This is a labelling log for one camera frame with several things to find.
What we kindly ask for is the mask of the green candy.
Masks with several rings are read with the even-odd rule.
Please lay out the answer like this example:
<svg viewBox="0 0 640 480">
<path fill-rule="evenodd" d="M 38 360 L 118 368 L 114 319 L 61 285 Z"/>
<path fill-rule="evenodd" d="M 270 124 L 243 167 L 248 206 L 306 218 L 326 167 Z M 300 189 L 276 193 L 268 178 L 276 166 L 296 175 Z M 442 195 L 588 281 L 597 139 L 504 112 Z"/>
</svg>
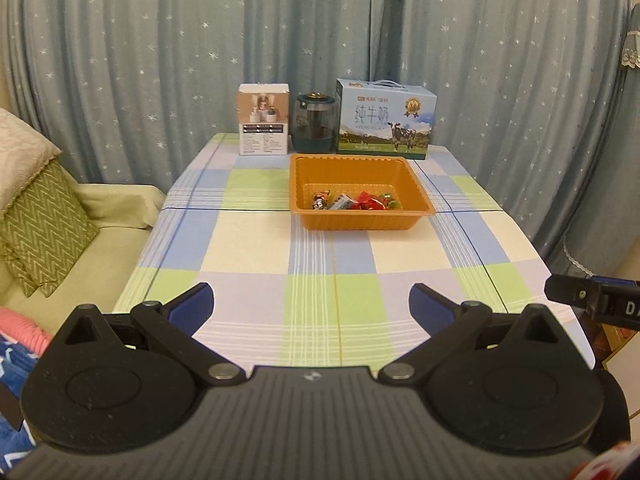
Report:
<svg viewBox="0 0 640 480">
<path fill-rule="evenodd" d="M 390 195 L 388 193 L 379 195 L 376 199 L 383 205 L 385 209 L 401 208 L 398 200 L 396 200 L 396 198 L 393 195 Z"/>
</svg>

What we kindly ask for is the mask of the large red snack packet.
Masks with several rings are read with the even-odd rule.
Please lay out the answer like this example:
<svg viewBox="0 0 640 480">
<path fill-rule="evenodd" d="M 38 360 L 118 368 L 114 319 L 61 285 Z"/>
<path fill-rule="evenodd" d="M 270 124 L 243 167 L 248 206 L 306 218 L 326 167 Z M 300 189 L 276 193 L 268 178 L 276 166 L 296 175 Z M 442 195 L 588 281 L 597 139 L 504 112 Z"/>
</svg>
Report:
<svg viewBox="0 0 640 480">
<path fill-rule="evenodd" d="M 382 195 L 373 195 L 367 192 L 360 193 L 350 205 L 352 210 L 386 210 L 387 208 L 386 199 Z"/>
</svg>

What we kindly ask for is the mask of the clear black snack packet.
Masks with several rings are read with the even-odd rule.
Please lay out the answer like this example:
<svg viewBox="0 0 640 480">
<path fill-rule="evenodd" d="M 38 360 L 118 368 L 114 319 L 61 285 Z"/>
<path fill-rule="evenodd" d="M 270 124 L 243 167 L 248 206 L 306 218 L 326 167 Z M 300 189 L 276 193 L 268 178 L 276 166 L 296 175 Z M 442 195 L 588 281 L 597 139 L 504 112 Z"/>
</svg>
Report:
<svg viewBox="0 0 640 480">
<path fill-rule="evenodd" d="M 355 201 L 346 195 L 345 193 L 340 194 L 336 200 L 329 206 L 329 210 L 345 210 L 352 208 L 352 205 Z"/>
</svg>

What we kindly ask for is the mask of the plaid tablecloth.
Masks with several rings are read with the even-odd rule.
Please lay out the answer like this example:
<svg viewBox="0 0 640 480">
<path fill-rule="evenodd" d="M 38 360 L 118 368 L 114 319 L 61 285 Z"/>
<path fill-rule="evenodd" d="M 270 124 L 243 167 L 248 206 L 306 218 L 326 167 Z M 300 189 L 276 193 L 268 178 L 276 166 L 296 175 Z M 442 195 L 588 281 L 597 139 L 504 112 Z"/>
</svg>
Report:
<svg viewBox="0 0 640 480">
<path fill-rule="evenodd" d="M 198 339 L 239 366 L 379 368 L 426 337 L 413 284 L 500 312 L 544 302 L 548 268 L 454 155 L 433 146 L 412 168 L 436 209 L 412 229 L 309 231 L 288 208 L 288 159 L 219 133 L 170 189 L 116 310 L 205 282 Z"/>
</svg>

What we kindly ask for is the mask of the beige sofa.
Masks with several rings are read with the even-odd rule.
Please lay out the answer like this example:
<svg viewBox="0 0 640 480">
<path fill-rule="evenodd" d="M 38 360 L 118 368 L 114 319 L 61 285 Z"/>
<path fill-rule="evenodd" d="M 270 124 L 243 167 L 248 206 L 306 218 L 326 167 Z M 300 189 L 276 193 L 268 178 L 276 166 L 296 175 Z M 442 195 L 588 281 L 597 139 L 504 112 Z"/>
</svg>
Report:
<svg viewBox="0 0 640 480">
<path fill-rule="evenodd" d="M 114 310 L 129 281 L 166 195 L 152 185 L 72 183 L 98 236 L 49 297 L 25 296 L 6 266 L 1 267 L 1 304 L 55 333 L 78 304 Z"/>
</svg>

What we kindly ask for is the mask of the pink blue blanket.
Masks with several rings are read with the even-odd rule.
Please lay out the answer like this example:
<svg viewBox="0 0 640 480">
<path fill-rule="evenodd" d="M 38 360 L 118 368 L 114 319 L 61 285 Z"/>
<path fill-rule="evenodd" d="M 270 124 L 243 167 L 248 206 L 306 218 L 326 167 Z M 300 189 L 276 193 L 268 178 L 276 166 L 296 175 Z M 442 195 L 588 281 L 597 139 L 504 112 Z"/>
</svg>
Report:
<svg viewBox="0 0 640 480">
<path fill-rule="evenodd" d="M 29 374 L 52 336 L 26 316 L 1 308 L 1 473 L 36 446 L 20 397 Z"/>
</svg>

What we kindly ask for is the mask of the green chevron cushion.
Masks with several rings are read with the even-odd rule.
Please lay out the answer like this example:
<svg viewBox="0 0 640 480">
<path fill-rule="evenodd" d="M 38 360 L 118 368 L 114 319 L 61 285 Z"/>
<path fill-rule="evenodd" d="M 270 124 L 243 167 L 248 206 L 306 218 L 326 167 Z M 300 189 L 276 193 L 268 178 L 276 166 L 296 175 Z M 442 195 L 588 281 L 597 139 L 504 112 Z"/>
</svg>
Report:
<svg viewBox="0 0 640 480">
<path fill-rule="evenodd" d="M 49 297 L 99 232 L 53 159 L 2 214 L 1 258 L 25 296 Z"/>
</svg>

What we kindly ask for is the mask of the orange plastic tray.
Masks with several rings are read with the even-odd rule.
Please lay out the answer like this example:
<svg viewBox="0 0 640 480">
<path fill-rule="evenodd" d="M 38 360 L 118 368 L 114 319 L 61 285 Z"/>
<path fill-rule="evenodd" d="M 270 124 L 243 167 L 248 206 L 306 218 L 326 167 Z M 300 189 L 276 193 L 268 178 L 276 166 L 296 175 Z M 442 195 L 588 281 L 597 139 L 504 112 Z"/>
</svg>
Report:
<svg viewBox="0 0 640 480">
<path fill-rule="evenodd" d="M 331 204 L 345 193 L 390 194 L 400 209 L 313 210 L 314 193 L 330 190 Z M 290 209 L 309 231 L 405 231 L 435 207 L 408 160 L 401 157 L 304 155 L 290 159 Z"/>
</svg>

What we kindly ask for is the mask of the blue milk carton box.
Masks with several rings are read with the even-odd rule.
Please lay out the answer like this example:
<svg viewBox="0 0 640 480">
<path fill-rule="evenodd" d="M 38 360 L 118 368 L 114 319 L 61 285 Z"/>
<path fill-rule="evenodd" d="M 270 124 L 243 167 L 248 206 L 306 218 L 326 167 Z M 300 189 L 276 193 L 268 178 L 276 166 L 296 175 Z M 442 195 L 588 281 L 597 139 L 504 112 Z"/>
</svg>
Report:
<svg viewBox="0 0 640 480">
<path fill-rule="evenodd" d="M 340 154 L 424 159 L 431 143 L 437 96 L 391 80 L 340 78 L 335 99 Z"/>
</svg>

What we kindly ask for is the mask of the beige cushion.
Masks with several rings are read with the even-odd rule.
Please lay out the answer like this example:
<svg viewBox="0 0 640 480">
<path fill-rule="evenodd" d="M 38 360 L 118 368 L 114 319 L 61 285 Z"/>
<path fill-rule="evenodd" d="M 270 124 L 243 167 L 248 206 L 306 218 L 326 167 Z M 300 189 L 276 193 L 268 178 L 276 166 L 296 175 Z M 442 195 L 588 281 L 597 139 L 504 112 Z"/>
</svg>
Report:
<svg viewBox="0 0 640 480">
<path fill-rule="evenodd" d="M 5 214 L 61 150 L 5 108 L 1 110 L 0 136 L 0 206 Z"/>
</svg>

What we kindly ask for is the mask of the white humidifier box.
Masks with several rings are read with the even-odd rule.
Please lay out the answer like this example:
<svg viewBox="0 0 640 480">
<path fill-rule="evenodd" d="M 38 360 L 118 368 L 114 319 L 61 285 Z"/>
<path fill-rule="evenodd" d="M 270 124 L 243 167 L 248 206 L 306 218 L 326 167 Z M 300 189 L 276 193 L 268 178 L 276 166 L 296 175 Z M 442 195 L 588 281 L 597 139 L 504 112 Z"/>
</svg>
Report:
<svg viewBox="0 0 640 480">
<path fill-rule="evenodd" d="M 288 154 L 288 84 L 240 84 L 236 97 L 240 154 Z"/>
</svg>

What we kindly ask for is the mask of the dark green humidifier jar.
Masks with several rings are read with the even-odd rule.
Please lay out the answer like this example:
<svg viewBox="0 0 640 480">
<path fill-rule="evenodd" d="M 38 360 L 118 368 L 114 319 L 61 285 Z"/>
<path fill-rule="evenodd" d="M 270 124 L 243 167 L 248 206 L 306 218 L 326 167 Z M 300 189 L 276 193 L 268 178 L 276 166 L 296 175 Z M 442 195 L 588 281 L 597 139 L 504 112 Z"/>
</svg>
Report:
<svg viewBox="0 0 640 480">
<path fill-rule="evenodd" d="M 300 154 L 332 153 L 335 145 L 335 99 L 321 92 L 296 96 L 292 144 Z"/>
</svg>

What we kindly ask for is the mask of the blue star curtain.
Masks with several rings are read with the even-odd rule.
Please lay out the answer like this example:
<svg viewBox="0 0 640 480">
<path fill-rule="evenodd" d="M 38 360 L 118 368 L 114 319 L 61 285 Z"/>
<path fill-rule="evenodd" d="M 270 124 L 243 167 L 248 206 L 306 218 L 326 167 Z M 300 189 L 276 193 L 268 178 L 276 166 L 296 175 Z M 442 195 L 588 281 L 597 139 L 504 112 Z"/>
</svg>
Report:
<svg viewBox="0 0 640 480">
<path fill-rule="evenodd" d="M 1 0 L 1 83 L 79 180 L 169 188 L 243 82 L 437 96 L 434 140 L 549 260 L 622 88 L 631 0 Z"/>
</svg>

